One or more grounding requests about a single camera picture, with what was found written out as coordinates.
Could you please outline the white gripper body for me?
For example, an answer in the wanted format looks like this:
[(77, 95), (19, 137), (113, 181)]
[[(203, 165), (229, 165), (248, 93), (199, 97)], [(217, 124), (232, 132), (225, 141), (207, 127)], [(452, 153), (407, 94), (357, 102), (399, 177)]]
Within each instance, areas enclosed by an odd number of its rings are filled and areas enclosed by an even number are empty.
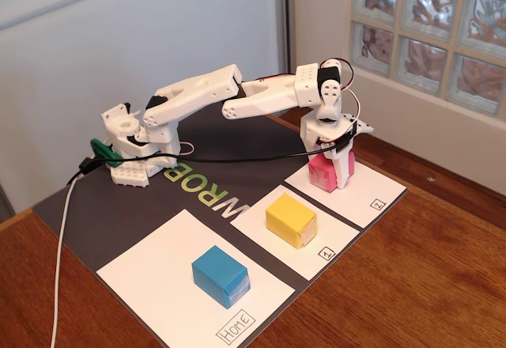
[(302, 142), (308, 154), (347, 154), (353, 148), (355, 121), (344, 114), (338, 121), (323, 122), (315, 112), (302, 117)]

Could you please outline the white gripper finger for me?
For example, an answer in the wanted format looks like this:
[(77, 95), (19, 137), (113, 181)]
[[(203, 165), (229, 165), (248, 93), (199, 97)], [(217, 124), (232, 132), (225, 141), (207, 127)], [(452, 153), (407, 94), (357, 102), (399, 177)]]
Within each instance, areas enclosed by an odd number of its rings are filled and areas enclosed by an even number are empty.
[(338, 189), (343, 189), (349, 178), (354, 174), (355, 156), (352, 146), (347, 146), (337, 152), (333, 158)]

